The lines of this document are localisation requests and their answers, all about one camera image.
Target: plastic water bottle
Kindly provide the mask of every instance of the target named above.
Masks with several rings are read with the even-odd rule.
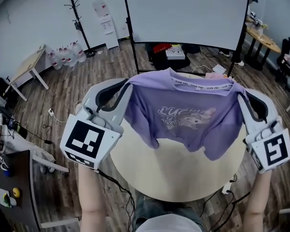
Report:
[[[52,66],[59,70],[62,67],[61,60],[55,55],[54,51],[52,51],[49,55],[50,62],[52,63]]]
[[[86,55],[85,52],[83,51],[81,45],[79,43],[73,42],[71,43],[72,45],[72,51],[74,52],[74,55],[77,56],[77,60],[82,63],[86,61]]]
[[[64,52],[64,58],[66,59],[68,66],[73,67],[75,64],[77,64],[77,57],[74,55],[73,51],[69,49],[69,47],[63,48]]]
[[[64,52],[63,52],[63,47],[58,48],[57,51],[58,51],[58,55],[61,58],[61,61],[62,61],[63,65],[67,66],[68,62],[65,59]]]

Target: purple shirt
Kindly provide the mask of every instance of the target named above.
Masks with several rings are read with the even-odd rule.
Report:
[[[219,159],[237,138],[243,116],[237,95],[245,89],[234,80],[184,77],[172,69],[132,77],[133,93],[125,119],[151,148],[157,138],[181,142],[194,152],[205,147]]]

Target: person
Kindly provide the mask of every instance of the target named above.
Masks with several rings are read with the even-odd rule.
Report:
[[[272,171],[257,174],[243,220],[243,232],[262,232],[263,213],[267,204]],[[98,174],[78,165],[79,200],[82,207],[81,232],[104,232],[105,206]],[[204,232],[201,219],[181,203],[168,203],[137,192],[134,232],[186,231]]]
[[[16,151],[31,150],[32,153],[42,159],[45,159],[50,162],[55,162],[55,158],[49,154],[44,149],[36,146],[35,144],[27,141],[21,137],[16,131],[8,129],[6,125],[2,125],[3,119],[2,114],[0,113],[0,154],[3,152],[14,153]],[[54,168],[45,167],[40,165],[41,173],[45,174],[47,170],[50,173],[55,171]]]
[[[253,2],[258,3],[258,0],[249,0],[249,4],[252,4]],[[250,12],[251,12],[250,6],[248,5],[245,24],[243,25],[237,48],[236,48],[235,52],[233,52],[233,56],[232,56],[232,61],[234,61],[234,63],[239,65],[239,66],[244,66],[244,62],[241,60],[241,52],[242,52],[242,45],[243,45],[243,43],[245,41],[245,37],[246,37],[246,29],[247,29],[246,23],[247,22],[255,23],[255,21],[250,17]],[[226,57],[230,56],[230,51],[227,49],[220,48],[219,53],[226,56]]]

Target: whiteboard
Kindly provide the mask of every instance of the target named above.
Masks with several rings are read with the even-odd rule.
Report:
[[[247,0],[127,0],[134,41],[235,50]]]

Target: wooden floor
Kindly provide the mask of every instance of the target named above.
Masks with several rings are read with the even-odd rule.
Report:
[[[144,46],[138,44],[136,48],[140,69],[153,69],[148,62]],[[54,110],[57,119],[66,121],[68,115],[74,112],[74,104],[84,97],[91,86],[110,78],[131,77],[136,74],[129,41],[121,42],[120,47],[115,49],[107,50],[104,47],[101,50],[103,51],[102,54],[87,59],[84,65],[79,65],[72,69],[62,68],[59,71],[51,69],[44,72],[43,79],[50,87],[48,91],[44,89],[38,80],[33,80],[26,84],[22,92],[28,98],[28,101],[24,102],[21,98],[18,99],[18,103],[14,109],[16,119],[29,131],[45,138],[46,130],[42,128],[42,125],[47,124],[47,110],[49,108]],[[216,49],[210,48],[209,50],[211,54],[216,55],[218,53]],[[247,46],[244,47],[242,53],[245,52],[247,52]],[[210,55],[208,49],[205,47],[203,47],[203,54]],[[213,67],[200,53],[195,55],[189,54],[188,56],[191,60],[191,65],[184,69],[186,71],[192,71],[193,67],[201,65],[207,65],[209,68]],[[222,55],[217,55],[217,58],[208,59],[214,64],[220,61],[223,66],[230,66],[231,62],[229,58]],[[209,70],[201,67],[196,68],[195,72],[206,73]],[[286,107],[290,104],[290,94],[286,93],[275,82],[268,69],[264,68],[262,72],[259,72],[247,65],[242,68],[235,66],[232,74],[241,85],[257,89],[268,95],[274,101],[279,114],[282,116],[284,126],[289,128],[290,132],[290,112],[285,112]],[[34,186],[42,222],[81,215],[77,192],[77,165],[66,160],[59,149],[65,124],[56,122],[53,118],[50,118],[49,122],[52,129],[48,139],[54,142],[53,145],[46,145],[30,134],[28,139],[53,154],[58,164],[70,169],[70,174],[62,175],[60,173],[54,173],[53,175],[42,175],[39,173],[37,166],[35,166],[36,175]],[[128,184],[120,176],[110,157],[103,163],[102,170],[119,180],[121,185],[128,188]],[[232,185],[232,191],[236,199],[241,198],[250,191],[255,173],[256,169],[252,159],[245,155],[243,163],[237,173],[238,180]],[[107,231],[127,231],[128,216],[124,208],[128,197],[123,195],[115,184],[104,179],[101,179],[101,183],[103,185],[107,206]],[[207,230],[216,223],[230,199],[231,196],[224,196],[218,192],[207,203],[205,213],[202,216]],[[204,200],[189,203],[197,214],[201,213]],[[231,219],[220,230],[221,232],[241,231],[242,217],[246,203],[247,199],[237,205]],[[264,218],[265,231],[288,231],[290,229],[290,216],[279,215],[278,211],[282,208],[289,207],[290,162],[279,167],[273,173],[270,198]],[[231,207],[227,209],[223,220],[227,217],[230,210]],[[18,223],[12,223],[12,227],[15,231],[30,231]],[[61,226],[44,231],[77,232],[79,231],[79,224]]]

